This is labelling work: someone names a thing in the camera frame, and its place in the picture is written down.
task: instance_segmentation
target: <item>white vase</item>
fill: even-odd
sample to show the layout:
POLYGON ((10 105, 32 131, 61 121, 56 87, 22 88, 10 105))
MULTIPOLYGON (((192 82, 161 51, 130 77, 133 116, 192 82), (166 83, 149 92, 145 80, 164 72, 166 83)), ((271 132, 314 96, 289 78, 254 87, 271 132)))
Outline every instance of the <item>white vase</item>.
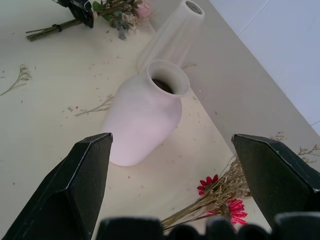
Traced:
POLYGON ((183 0, 138 56, 138 73, 144 73, 155 59, 167 60, 181 68, 204 18, 205 12, 197 4, 183 0))
POLYGON ((145 73, 125 81, 101 131, 113 135, 110 162, 136 165, 161 144, 178 126, 182 115, 180 98, 189 88, 186 74, 165 60, 154 60, 145 73), (173 93, 157 86, 159 81, 173 93))

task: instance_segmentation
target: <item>tabletop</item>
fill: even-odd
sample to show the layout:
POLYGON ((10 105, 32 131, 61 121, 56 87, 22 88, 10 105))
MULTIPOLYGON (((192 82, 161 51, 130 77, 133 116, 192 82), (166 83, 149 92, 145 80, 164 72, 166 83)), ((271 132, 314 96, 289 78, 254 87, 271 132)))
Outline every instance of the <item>tabletop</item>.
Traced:
MULTIPOLYGON (((99 134, 107 95, 137 74, 136 59, 152 38, 149 24, 126 40, 103 20, 29 42, 25 32, 72 19, 52 1, 11 0, 0 9, 0 92, 28 68, 26 85, 0 96, 0 237, 43 178, 85 137, 99 134)), ((232 152, 190 90, 173 134, 142 163, 109 164, 98 222, 114 216, 164 219, 198 197, 199 180, 220 174, 232 152)), ((247 219, 266 224, 253 200, 247 219)), ((203 232, 205 220, 193 223, 203 232)))

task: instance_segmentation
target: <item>vase neck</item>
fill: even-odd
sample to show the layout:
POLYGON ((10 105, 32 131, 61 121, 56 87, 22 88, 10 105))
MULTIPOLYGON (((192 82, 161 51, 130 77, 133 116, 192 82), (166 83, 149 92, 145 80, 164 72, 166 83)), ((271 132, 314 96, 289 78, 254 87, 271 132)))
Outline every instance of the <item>vase neck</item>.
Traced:
POLYGON ((170 98, 181 98, 190 88, 187 75, 177 65, 165 60, 152 61, 146 75, 155 91, 170 98))

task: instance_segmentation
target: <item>white cylindrical vase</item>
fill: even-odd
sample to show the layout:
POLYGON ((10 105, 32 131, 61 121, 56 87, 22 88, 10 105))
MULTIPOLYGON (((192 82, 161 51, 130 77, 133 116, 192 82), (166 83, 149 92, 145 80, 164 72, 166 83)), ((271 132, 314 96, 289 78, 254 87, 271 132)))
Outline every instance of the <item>white cylindrical vase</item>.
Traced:
POLYGON ((155 59, 167 60, 181 68, 204 18, 205 12, 197 4, 183 0, 138 56, 138 73, 144 73, 155 59))
POLYGON ((132 166, 149 155, 178 126, 180 98, 189 88, 186 74, 165 60, 152 61, 144 73, 125 81, 101 130, 113 136, 109 161, 132 166))

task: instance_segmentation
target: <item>white tile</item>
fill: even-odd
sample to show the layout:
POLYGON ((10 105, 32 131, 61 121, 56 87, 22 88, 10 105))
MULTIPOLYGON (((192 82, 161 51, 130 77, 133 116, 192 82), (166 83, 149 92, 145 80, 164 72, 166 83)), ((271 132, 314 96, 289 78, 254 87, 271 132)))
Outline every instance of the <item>white tile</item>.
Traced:
POLYGON ((309 124, 320 120, 320 1, 270 1, 239 35, 309 124))
POLYGON ((239 35, 269 0, 209 0, 233 31, 239 35))
POLYGON ((313 130, 315 130, 315 132, 320 136, 320 122, 312 125, 311 127, 312 127, 313 130))

